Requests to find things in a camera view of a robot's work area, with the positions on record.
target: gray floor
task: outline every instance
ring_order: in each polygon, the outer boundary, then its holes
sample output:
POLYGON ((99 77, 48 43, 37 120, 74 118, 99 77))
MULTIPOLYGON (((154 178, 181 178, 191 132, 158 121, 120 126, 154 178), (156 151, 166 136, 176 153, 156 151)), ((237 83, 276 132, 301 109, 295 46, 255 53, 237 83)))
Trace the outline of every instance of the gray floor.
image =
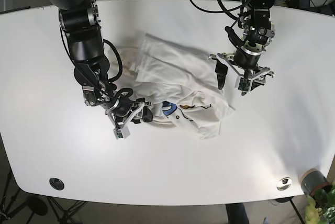
MULTIPOLYGON (((31 6, 50 5, 49 0, 13 0, 13 8, 31 6)), ((4 188, 6 175, 9 171, 9 164, 5 154, 2 142, 0 143, 0 192, 4 188)), ((15 181, 12 180, 9 188, 9 195, 17 190, 15 181)), ((17 206, 23 202, 29 194, 22 192, 19 194, 17 206)), ((73 201, 60 199, 64 208, 70 207, 73 201)), ((302 214, 306 204, 303 196, 295 197, 294 202, 302 214)), ((294 224, 300 223, 295 215, 290 203, 280 204, 272 201, 259 201, 246 203, 245 207, 251 224, 263 223, 264 217, 268 217, 270 224, 294 224)), ((30 215, 29 209, 24 209, 15 218, 7 223, 25 223, 30 215)), ((75 220, 80 220, 85 224, 90 223, 192 223, 192 224, 209 224, 209 223, 227 223, 227 214, 224 205, 212 206, 185 206, 185 207, 157 207, 157 206, 128 206, 101 203, 88 203, 85 208, 75 216, 75 220)), ((44 217, 35 216, 31 224, 39 223, 57 223, 51 209, 44 217)))
MULTIPOLYGON (((2 141, 0 142, 0 192, 3 191, 7 173, 10 169, 7 161, 6 152, 2 141)), ((7 202, 10 197, 18 189, 15 180, 12 180, 7 202)), ((15 208, 22 203, 28 193, 20 192, 18 199, 13 206, 15 208)), ((306 200, 304 196, 295 197, 293 199, 300 213, 304 214, 306 200)), ((74 201, 67 199, 59 199, 59 203, 64 208, 69 208, 74 201)), ((250 224, 262 224, 264 217, 268 217, 270 224, 298 224, 300 223, 290 203, 278 204, 275 201, 258 201, 245 203, 250 224)), ((7 221, 8 224, 26 223, 30 210, 25 208, 13 219, 7 221)), ((227 213, 224 205, 210 206, 131 206, 116 205, 102 203, 88 203, 79 214, 74 216, 76 221, 82 221, 84 224, 226 224, 227 213)), ((46 216, 34 216, 31 224, 56 224, 57 220, 51 209, 46 216)))

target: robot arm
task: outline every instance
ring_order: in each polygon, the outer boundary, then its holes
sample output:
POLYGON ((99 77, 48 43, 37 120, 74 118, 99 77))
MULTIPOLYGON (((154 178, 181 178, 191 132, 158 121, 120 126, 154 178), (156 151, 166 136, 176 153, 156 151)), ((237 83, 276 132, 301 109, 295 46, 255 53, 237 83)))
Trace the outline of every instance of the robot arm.
POLYGON ((275 36, 274 24, 270 21, 270 8, 274 2, 275 0, 250 0, 246 11, 244 9, 240 11, 237 22, 243 29, 242 39, 236 35, 232 27, 225 28, 229 40, 236 47, 236 52, 210 56, 211 59, 217 60, 216 73, 219 89, 222 89, 225 84, 227 66, 237 73, 235 88, 240 90, 242 95, 260 85, 265 85, 267 75, 274 77, 270 68, 258 66, 261 54, 266 51, 265 48, 275 36))
POLYGON ((74 64, 74 77, 82 86, 87 106, 102 106, 105 114, 115 126, 116 138, 126 138, 129 121, 136 124, 142 119, 152 121, 148 109, 149 102, 138 99, 131 101, 132 89, 122 88, 116 91, 113 83, 122 75, 122 62, 116 48, 102 39, 98 8, 94 0, 50 0, 59 8, 61 35, 65 33, 68 43, 67 51, 74 64), (119 63, 119 73, 108 77, 109 60, 104 55, 104 43, 114 51, 119 63))

